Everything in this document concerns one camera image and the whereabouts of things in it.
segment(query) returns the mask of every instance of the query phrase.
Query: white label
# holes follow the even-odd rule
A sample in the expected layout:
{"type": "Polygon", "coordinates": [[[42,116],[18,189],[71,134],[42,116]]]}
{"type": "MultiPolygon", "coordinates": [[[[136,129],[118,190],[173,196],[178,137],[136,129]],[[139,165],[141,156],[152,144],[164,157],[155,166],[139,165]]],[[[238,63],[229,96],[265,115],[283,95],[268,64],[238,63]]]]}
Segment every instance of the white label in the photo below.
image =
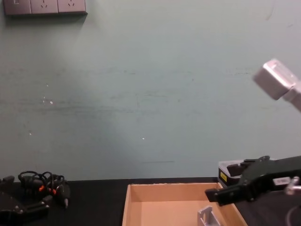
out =
{"type": "Polygon", "coordinates": [[[273,181],[274,181],[274,184],[276,186],[278,186],[278,185],[287,185],[291,182],[291,178],[290,177],[274,178],[273,181]]]}

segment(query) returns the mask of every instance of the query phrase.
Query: yellow label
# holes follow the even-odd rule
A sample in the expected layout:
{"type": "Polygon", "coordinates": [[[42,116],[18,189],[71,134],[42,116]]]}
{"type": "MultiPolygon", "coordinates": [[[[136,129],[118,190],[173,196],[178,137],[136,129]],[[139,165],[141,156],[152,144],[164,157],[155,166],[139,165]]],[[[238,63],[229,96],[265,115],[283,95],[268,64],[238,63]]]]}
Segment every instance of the yellow label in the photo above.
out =
{"type": "Polygon", "coordinates": [[[226,182],[227,182],[227,176],[226,176],[226,175],[224,175],[224,174],[223,174],[223,172],[221,172],[221,178],[223,178],[223,179],[224,179],[224,181],[226,181],[226,182]]]}

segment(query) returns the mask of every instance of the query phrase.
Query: black tabletop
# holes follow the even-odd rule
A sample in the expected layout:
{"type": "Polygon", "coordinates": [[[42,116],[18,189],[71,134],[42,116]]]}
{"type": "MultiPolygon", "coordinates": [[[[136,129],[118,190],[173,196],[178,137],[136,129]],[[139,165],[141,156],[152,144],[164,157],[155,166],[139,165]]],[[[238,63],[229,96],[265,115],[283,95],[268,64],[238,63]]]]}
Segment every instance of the black tabletop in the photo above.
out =
{"type": "MultiPolygon", "coordinates": [[[[153,183],[205,183],[217,182],[216,178],[160,178],[72,181],[71,200],[68,209],[51,205],[45,218],[25,224],[26,226],[121,226],[123,209],[129,184],[153,183]]],[[[28,200],[22,189],[16,185],[13,195],[22,201],[28,200]]],[[[249,226],[283,226],[287,211],[301,203],[300,197],[283,193],[270,193],[252,203],[237,204],[249,226]]],[[[292,225],[301,225],[301,213],[292,214],[292,225]]]]}

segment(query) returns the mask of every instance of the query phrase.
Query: open cardboard box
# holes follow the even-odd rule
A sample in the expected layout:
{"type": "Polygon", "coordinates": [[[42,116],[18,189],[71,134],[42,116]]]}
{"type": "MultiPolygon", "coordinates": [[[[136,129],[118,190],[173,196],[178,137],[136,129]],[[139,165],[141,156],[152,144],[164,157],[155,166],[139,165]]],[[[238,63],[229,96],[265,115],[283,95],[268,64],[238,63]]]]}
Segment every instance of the open cardboard box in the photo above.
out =
{"type": "Polygon", "coordinates": [[[218,183],[129,185],[122,226],[197,226],[208,205],[222,226],[247,226],[235,205],[209,202],[205,190],[218,183]]]}

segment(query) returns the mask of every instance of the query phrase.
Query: power socket panel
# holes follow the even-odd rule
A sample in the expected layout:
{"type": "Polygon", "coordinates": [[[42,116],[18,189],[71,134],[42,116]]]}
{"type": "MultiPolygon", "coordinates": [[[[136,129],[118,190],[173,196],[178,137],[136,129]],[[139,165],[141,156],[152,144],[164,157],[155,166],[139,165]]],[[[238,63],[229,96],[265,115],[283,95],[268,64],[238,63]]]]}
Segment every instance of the power socket panel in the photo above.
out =
{"type": "Polygon", "coordinates": [[[31,14],[30,0],[3,0],[4,12],[6,15],[27,15],[31,14]]]}
{"type": "Polygon", "coordinates": [[[86,13],[85,0],[57,0],[59,13],[86,13]]]}
{"type": "Polygon", "coordinates": [[[58,13],[56,0],[30,0],[32,14],[58,13]]]}

